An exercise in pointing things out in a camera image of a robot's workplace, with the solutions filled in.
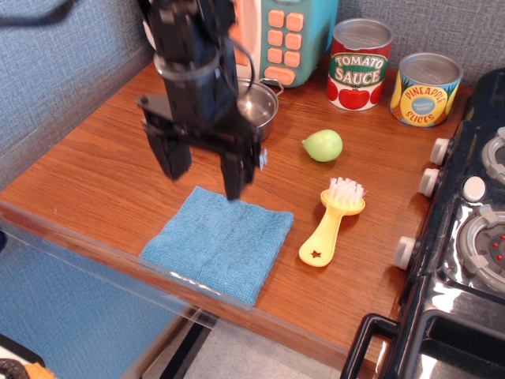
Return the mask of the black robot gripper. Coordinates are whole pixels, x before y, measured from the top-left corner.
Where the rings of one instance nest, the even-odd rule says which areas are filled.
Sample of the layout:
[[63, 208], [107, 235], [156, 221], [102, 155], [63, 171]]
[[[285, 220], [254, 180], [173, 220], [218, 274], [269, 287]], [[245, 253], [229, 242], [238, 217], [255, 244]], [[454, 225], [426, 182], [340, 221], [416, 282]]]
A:
[[202, 66], [169, 63], [156, 54], [154, 65], [165, 95], [142, 95], [144, 130], [163, 173], [177, 181], [190, 168], [190, 147], [220, 154], [226, 198], [234, 201], [267, 164], [260, 134], [239, 110], [241, 97], [233, 55], [215, 56]]

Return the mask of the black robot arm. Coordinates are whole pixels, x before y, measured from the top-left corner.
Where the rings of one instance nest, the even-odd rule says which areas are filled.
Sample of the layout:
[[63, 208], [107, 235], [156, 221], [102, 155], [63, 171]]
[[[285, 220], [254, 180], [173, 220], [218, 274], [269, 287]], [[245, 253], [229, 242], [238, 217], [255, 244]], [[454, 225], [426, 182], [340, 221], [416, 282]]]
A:
[[263, 163], [239, 113], [230, 1], [4, 1], [1, 184], [9, 185], [149, 61], [164, 96], [142, 96], [148, 141], [180, 178], [193, 146], [218, 153], [229, 199]]

